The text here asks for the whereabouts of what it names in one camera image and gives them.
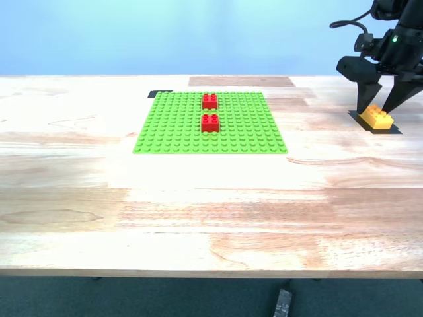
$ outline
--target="yellow lego brick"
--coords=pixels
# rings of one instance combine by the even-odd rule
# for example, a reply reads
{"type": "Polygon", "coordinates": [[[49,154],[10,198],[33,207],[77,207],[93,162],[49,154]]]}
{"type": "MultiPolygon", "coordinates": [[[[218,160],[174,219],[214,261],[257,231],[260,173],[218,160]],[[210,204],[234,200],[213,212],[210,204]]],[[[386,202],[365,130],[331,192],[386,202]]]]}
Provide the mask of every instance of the yellow lego brick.
{"type": "Polygon", "coordinates": [[[366,121],[372,129],[390,129],[394,123],[394,119],[375,104],[368,106],[359,116],[366,121]]]}

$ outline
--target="blue wall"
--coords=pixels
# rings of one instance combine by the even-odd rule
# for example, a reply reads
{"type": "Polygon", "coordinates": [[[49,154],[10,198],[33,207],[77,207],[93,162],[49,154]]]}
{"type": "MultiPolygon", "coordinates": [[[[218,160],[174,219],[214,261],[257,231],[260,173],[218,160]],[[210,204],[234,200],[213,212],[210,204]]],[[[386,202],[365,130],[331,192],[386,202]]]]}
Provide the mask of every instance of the blue wall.
{"type": "Polygon", "coordinates": [[[360,29],[328,25],[372,2],[2,1],[0,74],[335,74],[360,29]]]}

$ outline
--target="wooden table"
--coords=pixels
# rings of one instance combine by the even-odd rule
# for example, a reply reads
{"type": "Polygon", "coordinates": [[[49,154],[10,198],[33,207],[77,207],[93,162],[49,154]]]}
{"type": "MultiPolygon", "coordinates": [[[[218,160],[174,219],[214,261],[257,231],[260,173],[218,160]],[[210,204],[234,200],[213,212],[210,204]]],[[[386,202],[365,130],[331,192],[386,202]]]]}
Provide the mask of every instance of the wooden table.
{"type": "Polygon", "coordinates": [[[402,135],[355,102],[342,77],[0,77],[0,273],[423,278],[423,94],[402,135]],[[262,91],[289,154],[133,155],[162,89],[262,91]]]}

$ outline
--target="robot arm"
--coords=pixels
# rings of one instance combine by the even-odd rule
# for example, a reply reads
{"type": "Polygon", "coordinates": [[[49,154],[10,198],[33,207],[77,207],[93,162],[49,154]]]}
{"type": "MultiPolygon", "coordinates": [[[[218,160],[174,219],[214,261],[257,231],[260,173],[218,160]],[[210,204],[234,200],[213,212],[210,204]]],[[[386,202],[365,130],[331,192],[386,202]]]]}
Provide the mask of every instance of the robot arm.
{"type": "Polygon", "coordinates": [[[363,113],[382,88],[379,84],[382,75],[395,76],[394,87],[383,111],[394,110],[423,90],[422,0],[374,0],[372,8],[364,15],[352,21],[334,22],[330,27],[349,24],[363,30],[354,46],[354,51],[360,52],[361,56],[343,57],[336,69],[348,80],[358,84],[359,114],[363,113]],[[357,22],[368,14],[377,20],[399,19],[399,22],[383,38],[374,38],[364,25],[357,22]]]}

